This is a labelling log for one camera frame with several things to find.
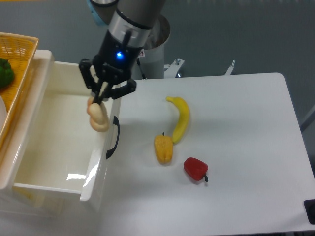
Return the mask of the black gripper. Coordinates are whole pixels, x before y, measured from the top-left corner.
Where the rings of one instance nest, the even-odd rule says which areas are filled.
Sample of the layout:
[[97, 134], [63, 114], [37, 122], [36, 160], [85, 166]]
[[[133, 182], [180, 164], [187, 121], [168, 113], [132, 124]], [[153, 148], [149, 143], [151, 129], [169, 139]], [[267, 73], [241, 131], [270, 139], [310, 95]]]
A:
[[[116, 100], [135, 92], [137, 84], [131, 79], [131, 69], [141, 48], [134, 48], [129, 45], [131, 35], [131, 31], [128, 30], [120, 42], [110, 32], [107, 32], [93, 62], [90, 59], [81, 59], [79, 69], [86, 87], [94, 95], [93, 103], [100, 105], [101, 102], [107, 101], [109, 98]], [[90, 71], [92, 64], [99, 78], [97, 82]], [[103, 81], [107, 82], [108, 85], [100, 94]], [[113, 88], [114, 85], [124, 81], [126, 84], [122, 87]]]

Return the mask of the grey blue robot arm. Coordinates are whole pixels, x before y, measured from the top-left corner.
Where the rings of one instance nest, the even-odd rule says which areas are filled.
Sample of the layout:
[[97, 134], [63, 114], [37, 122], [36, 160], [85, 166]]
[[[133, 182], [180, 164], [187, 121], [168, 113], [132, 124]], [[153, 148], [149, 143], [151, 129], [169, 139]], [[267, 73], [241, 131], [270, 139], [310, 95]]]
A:
[[132, 67], [164, 6], [163, 0], [90, 0], [96, 22], [108, 25], [99, 52], [82, 59], [79, 69], [93, 103], [117, 99], [136, 90]]

